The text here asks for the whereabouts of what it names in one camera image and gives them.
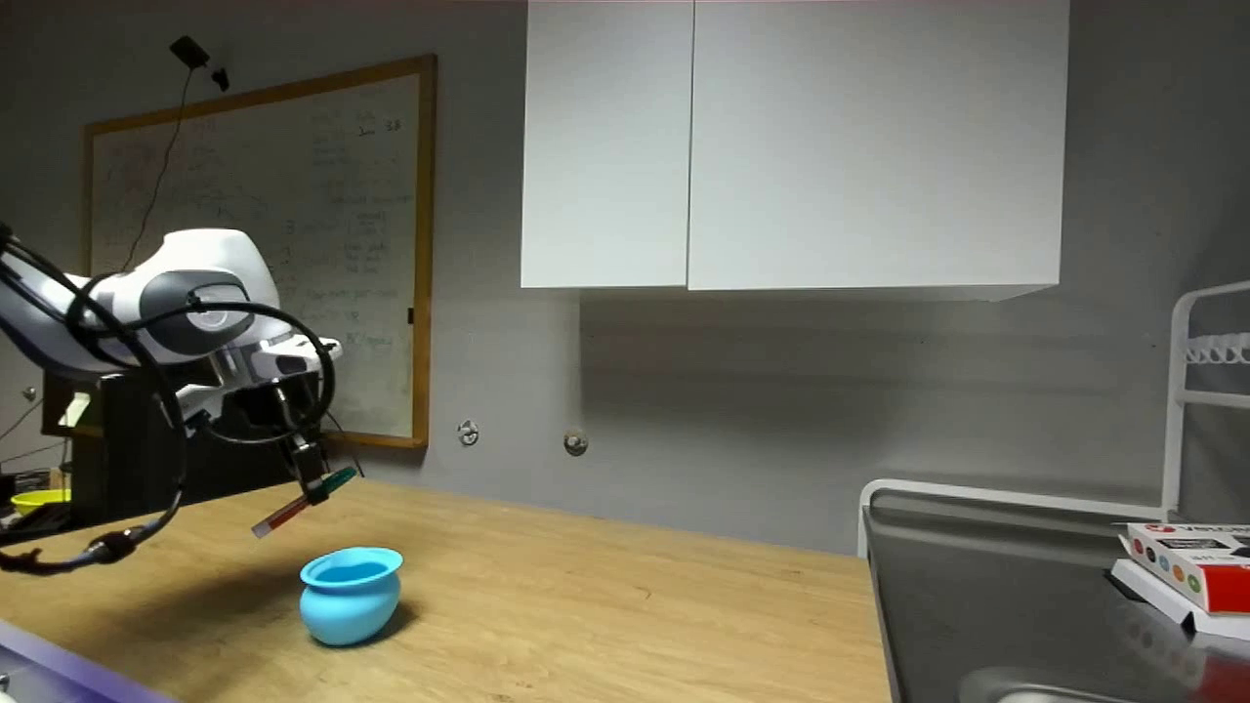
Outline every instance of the white cabinet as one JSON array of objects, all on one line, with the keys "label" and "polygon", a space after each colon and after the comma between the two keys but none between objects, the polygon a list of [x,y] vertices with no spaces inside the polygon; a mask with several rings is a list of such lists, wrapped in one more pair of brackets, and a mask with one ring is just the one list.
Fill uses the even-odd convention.
[{"label": "white cabinet", "polygon": [[532,6],[528,53],[523,284],[1060,283],[1065,0]]}]

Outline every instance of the blue bowl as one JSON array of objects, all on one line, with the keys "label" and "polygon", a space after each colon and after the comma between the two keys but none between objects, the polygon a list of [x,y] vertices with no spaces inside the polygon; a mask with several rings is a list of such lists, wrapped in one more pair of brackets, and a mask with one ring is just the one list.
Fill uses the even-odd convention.
[{"label": "blue bowl", "polygon": [[303,562],[299,616],[313,641],[343,648],[383,633],[399,605],[399,566],[390,549],[343,549]]}]

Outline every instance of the whiteboard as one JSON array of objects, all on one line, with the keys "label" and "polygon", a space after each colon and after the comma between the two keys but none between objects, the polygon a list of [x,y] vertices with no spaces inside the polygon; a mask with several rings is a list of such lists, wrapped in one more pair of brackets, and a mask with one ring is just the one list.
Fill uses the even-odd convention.
[{"label": "whiteboard", "polygon": [[343,346],[340,431],[424,446],[435,58],[88,124],[84,180],[88,273],[175,227],[244,232],[280,310]]}]

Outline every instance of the gray wall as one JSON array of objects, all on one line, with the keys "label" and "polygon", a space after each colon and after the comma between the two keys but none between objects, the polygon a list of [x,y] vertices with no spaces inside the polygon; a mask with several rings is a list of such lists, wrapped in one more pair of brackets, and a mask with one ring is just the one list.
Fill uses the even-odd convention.
[{"label": "gray wall", "polygon": [[519,292],[523,10],[465,0],[0,0],[0,218],[28,241],[74,264],[82,124],[172,106],[183,30],[239,92],[442,58],[435,439],[372,458],[383,480],[824,553],[871,477],[1147,499],[1169,306],[1250,273],[1242,0],[1073,6],[1061,284],[1009,306]]}]

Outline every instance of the wooden countertop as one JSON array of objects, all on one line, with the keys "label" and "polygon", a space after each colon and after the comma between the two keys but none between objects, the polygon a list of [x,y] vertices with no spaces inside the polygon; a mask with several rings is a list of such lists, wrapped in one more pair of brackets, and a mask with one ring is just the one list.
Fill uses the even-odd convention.
[{"label": "wooden countertop", "polygon": [[[291,485],[183,507],[117,566],[0,575],[0,620],[172,698],[867,703],[886,655],[867,562],[353,480],[269,541]],[[78,556],[84,534],[41,542]],[[299,566],[406,556],[390,628],[319,648]]]}]

